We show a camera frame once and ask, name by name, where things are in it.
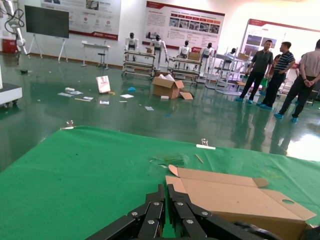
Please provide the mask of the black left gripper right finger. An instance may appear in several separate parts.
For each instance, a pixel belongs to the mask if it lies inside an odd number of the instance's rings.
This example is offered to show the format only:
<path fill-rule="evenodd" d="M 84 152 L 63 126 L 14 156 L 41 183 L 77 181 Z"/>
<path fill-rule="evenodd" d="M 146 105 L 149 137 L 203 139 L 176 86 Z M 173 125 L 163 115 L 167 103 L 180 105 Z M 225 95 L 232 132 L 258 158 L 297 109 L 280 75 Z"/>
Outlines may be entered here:
<path fill-rule="evenodd" d="M 169 217 L 175 235 L 184 240 L 249 240 L 244 231 L 208 210 L 193 204 L 186 193 L 177 192 L 167 185 Z"/>

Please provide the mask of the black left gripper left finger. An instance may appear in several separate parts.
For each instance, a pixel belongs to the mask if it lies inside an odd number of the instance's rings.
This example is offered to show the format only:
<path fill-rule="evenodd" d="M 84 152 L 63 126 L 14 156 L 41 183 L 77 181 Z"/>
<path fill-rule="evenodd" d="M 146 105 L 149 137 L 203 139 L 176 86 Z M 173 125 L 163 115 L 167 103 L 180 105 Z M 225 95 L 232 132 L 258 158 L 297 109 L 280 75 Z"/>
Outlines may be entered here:
<path fill-rule="evenodd" d="M 163 235 L 166 223 L 166 195 L 163 184 L 148 193 L 145 203 L 123 215 L 98 232 L 89 240 L 152 240 Z"/>

